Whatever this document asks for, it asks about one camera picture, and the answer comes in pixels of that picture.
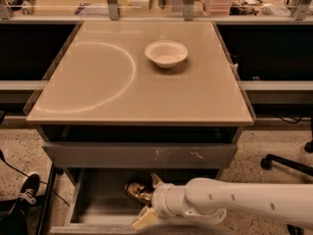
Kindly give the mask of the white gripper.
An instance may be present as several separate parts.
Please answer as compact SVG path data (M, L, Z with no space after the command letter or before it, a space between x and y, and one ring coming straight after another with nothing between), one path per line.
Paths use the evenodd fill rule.
M145 206L133 221L134 229L143 229L157 222L158 217L170 218L176 215L185 215L189 205L185 199L185 187L164 183L156 174L151 174L153 188L152 208Z

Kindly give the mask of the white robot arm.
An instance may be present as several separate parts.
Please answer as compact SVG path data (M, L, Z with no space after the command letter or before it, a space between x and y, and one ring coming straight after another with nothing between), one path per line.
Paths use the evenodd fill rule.
M299 227L313 226L312 184L232 183L198 177L174 185L162 182L156 174L152 178L152 205L141 210L133 222L135 229L176 215L217 225L227 210L260 214Z

